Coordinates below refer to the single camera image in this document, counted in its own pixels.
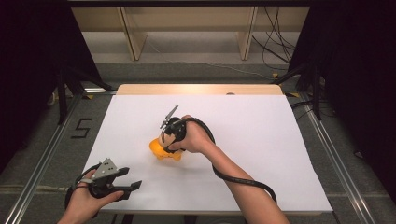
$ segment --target gray floor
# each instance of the gray floor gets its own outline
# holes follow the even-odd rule
[[[269,83],[273,73],[283,70],[268,68],[262,62],[262,50],[252,43],[249,59],[241,61],[234,34],[231,33],[158,33],[149,34],[148,42],[138,62],[129,60],[123,34],[84,34],[91,48],[92,57],[103,80],[113,86],[122,83]],[[255,36],[264,42],[263,34]],[[294,42],[298,34],[285,34]],[[282,54],[282,49],[271,43],[269,48]],[[273,67],[288,66],[271,54],[264,53],[265,61]],[[284,92],[295,92],[293,77],[284,84]],[[35,195],[26,209],[21,223],[54,223],[64,211],[64,192],[47,190],[49,187],[68,187],[85,165],[97,135],[111,95],[94,95],[79,101],[68,125],[65,127],[56,153],[51,158]],[[288,98],[291,104],[301,98]],[[376,223],[395,223],[396,206],[384,191],[381,183],[364,160],[353,155],[356,149],[345,127],[336,117],[331,106],[320,104],[322,124],[332,139],[357,189],[368,204]],[[6,221],[7,213],[21,193],[46,149],[59,118],[57,103],[42,114],[41,122],[26,141],[27,148],[19,151],[0,176],[0,221]],[[291,223],[361,223],[337,173],[303,106],[294,109],[312,165],[332,204],[334,213],[320,216],[288,216]],[[76,130],[80,119],[92,119],[84,125],[90,130],[86,138]],[[90,223],[110,223],[114,216],[100,213]],[[122,216],[117,216],[116,223]],[[182,223],[182,216],[135,216],[134,223]],[[243,223],[241,217],[199,217],[198,223]]]

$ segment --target skin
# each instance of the skin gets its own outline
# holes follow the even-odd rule
[[[252,179],[242,168],[236,165],[218,146],[209,138],[203,128],[195,122],[187,123],[186,137],[169,146],[171,150],[187,149],[191,153],[202,153],[225,175]],[[91,178],[94,171],[85,175]],[[233,194],[242,214],[249,224],[277,224],[289,223],[272,198],[263,190],[256,187],[225,181]],[[123,191],[117,191],[104,198],[96,199],[85,188],[78,188],[73,192],[70,203],[59,220],[59,224],[80,224],[90,220],[101,207],[115,202],[121,197]]]
[[[192,153],[202,153],[212,164],[225,175],[253,179],[242,168],[235,164],[209,138],[203,128],[195,122],[187,123],[186,137],[169,146],[171,150],[185,148]],[[289,223],[277,204],[263,189],[225,181],[233,194],[247,223]]]
[[[86,178],[91,178],[95,170],[90,171],[85,175]],[[87,187],[86,183],[79,183],[78,187]],[[81,224],[90,220],[103,206],[115,202],[123,195],[123,191],[113,192],[104,198],[96,199],[91,196],[86,188],[77,188],[72,194],[70,203],[64,212],[58,224]]]

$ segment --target white table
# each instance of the white table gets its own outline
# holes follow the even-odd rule
[[[116,95],[113,96],[85,169],[105,158],[130,167],[116,179],[126,186],[143,180],[127,201],[103,211],[125,214],[240,214],[223,180],[201,154],[181,161],[157,160],[149,142],[164,116],[190,114],[212,131],[216,143],[237,164],[276,193],[288,214],[331,212],[303,138],[284,95]]]

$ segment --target left hand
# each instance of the left hand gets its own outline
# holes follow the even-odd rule
[[[95,170],[88,172],[85,178],[91,178],[95,173]],[[123,195],[123,191],[116,191],[104,198],[96,199],[91,196],[87,183],[79,183],[70,199],[70,203],[64,212],[60,223],[85,223],[90,220],[103,206],[115,202],[118,198]]]

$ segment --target metal frame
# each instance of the metal frame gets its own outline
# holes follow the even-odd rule
[[[68,0],[68,7],[312,7],[333,6],[340,0]]]
[[[305,92],[301,92],[300,95],[302,96],[302,101],[308,101],[309,97]],[[355,209],[356,214],[358,215],[359,220],[361,223],[367,224],[374,224],[375,219],[370,212],[370,209],[367,205],[367,202],[361,196],[361,193],[358,187],[353,182],[352,177],[350,176],[349,172],[347,171],[346,166],[343,163],[340,155],[337,152],[334,144],[332,143],[332,139],[328,135],[325,127],[321,120],[317,120],[314,113],[312,113],[311,107],[309,105],[305,106],[305,110],[308,113],[308,117],[312,122],[312,125],[315,128],[315,131],[318,134],[318,137],[329,156],[330,161],[332,162],[332,166],[334,171],[337,173],[338,178],[344,190],[346,191],[346,195],[348,196],[353,208]]]
[[[12,206],[10,213],[8,215],[6,223],[20,223],[21,219],[30,203],[32,201],[33,196],[35,195],[35,189],[39,182],[41,181],[44,173],[47,170],[47,167],[50,164],[50,161],[53,155],[56,152],[57,146],[62,140],[64,135],[64,130],[69,124],[70,117],[72,116],[75,108],[77,107],[79,101],[82,99],[82,95],[75,95],[72,99],[72,102],[69,106],[69,113],[64,119],[64,122],[58,125],[55,130],[55,133],[51,137],[49,144],[47,145],[43,155],[40,158],[37,166],[35,167],[30,179],[27,181],[24,186],[21,195],[18,200]]]

